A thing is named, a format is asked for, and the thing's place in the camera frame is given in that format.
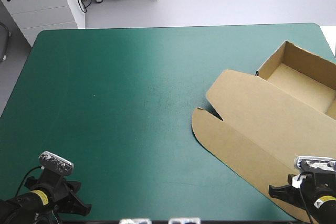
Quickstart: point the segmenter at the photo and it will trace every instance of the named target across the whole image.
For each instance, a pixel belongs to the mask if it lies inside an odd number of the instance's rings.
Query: white floor
[[[30,47],[2,5],[0,20],[13,31],[0,63],[2,113]],[[336,0],[103,0],[88,8],[86,22],[87,28],[312,22],[323,26],[333,52],[336,47]]]

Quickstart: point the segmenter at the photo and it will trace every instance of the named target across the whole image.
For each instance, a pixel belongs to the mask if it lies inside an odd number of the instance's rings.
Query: white drawer cabinet
[[[68,6],[67,0],[2,0],[10,14]]]
[[[30,45],[43,30],[85,28],[77,0],[1,0]]]
[[[61,23],[56,25],[49,26],[38,26],[33,28],[22,29],[22,34],[26,37],[29,44],[34,44],[34,41],[37,35],[44,30],[60,30],[60,29],[77,29],[77,25],[75,22]]]
[[[12,14],[12,18],[20,29],[75,21],[69,6]]]

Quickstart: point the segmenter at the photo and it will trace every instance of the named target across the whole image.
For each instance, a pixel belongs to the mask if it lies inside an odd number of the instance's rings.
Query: green tabletop
[[[255,73],[284,40],[334,61],[315,24],[42,32],[0,118],[0,198],[48,150],[93,205],[65,219],[291,220],[191,129],[224,69]]]

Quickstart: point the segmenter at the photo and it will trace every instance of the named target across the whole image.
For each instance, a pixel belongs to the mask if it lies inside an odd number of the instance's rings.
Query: box lid
[[[196,138],[268,198],[268,185],[285,185],[298,173],[296,155],[336,157],[336,120],[259,76],[225,70],[206,97],[223,120],[195,109]],[[302,209],[271,200],[308,221]]]

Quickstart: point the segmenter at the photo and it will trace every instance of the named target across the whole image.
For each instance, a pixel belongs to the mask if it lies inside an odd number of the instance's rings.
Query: cardboard box
[[[255,76],[225,70],[206,97],[222,119],[195,109],[196,138],[268,198],[268,185],[298,174],[296,155],[336,157],[336,65],[290,42]],[[304,210],[271,200],[308,221]]]

